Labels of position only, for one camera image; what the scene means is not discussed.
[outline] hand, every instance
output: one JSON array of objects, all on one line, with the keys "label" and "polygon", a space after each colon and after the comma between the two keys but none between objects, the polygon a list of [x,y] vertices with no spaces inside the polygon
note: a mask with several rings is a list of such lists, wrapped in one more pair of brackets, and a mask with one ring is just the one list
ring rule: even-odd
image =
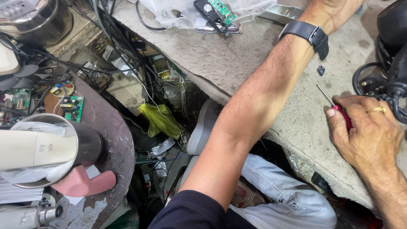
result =
[{"label": "hand", "polygon": [[[345,119],[337,110],[325,111],[332,128],[333,143],[343,158],[363,178],[386,175],[397,169],[396,156],[403,139],[401,130],[385,101],[359,95],[334,97],[346,109],[353,128],[348,131]],[[383,106],[386,112],[366,111]]]},{"label": "hand", "polygon": [[321,26],[326,34],[339,29],[366,0],[310,0],[299,19]]}]

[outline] pink plastic handle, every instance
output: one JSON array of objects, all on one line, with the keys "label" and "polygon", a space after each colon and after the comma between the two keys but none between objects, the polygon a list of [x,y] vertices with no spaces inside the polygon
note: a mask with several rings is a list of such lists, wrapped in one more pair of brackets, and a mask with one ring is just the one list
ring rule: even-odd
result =
[{"label": "pink plastic handle", "polygon": [[81,197],[104,192],[113,188],[115,184],[116,175],[112,171],[105,171],[89,179],[85,168],[80,165],[73,168],[66,177],[51,187],[66,196]]},{"label": "pink plastic handle", "polygon": [[339,111],[339,112],[342,114],[342,116],[344,117],[344,119],[345,119],[345,121],[346,121],[346,127],[348,128],[348,130],[352,129],[352,128],[353,128],[352,122],[350,121],[350,118],[349,118],[349,116],[346,114],[346,112],[344,112],[344,111],[341,109],[341,106],[336,105],[336,106],[333,106],[332,108],[334,108],[335,110]]}]

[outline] forearm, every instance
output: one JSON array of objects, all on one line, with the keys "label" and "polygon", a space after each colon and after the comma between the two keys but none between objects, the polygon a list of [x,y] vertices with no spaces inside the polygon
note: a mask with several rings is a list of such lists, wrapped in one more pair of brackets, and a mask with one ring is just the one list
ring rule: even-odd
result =
[{"label": "forearm", "polygon": [[313,55],[308,41],[295,35],[271,50],[222,110],[181,190],[202,192],[227,209],[249,150],[271,127]]},{"label": "forearm", "polygon": [[372,169],[361,176],[382,213],[386,228],[405,228],[407,182],[399,168],[393,165],[385,171]]}]

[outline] person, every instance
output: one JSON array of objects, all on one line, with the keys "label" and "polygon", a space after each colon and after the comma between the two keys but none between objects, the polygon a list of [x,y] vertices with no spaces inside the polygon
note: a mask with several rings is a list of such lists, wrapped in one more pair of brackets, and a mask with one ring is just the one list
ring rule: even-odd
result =
[{"label": "person", "polygon": [[[363,2],[310,0],[298,20],[321,26],[329,35]],[[277,43],[226,104],[179,192],[149,228],[335,228],[336,215],[321,194],[248,154],[275,121],[313,54],[308,41],[296,35]],[[334,144],[365,181],[387,228],[404,228],[407,183],[396,166],[404,132],[383,101],[361,96],[334,100],[353,125],[348,131],[342,115],[327,109]],[[230,206],[240,175],[274,203]]]}]

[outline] light blue jeans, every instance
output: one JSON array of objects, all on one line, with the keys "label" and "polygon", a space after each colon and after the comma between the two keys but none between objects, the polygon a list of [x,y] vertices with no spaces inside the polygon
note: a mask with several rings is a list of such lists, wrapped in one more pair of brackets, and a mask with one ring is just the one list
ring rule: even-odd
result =
[{"label": "light blue jeans", "polygon": [[260,156],[249,154],[241,175],[275,203],[229,208],[258,229],[334,229],[337,217],[317,190]]}]

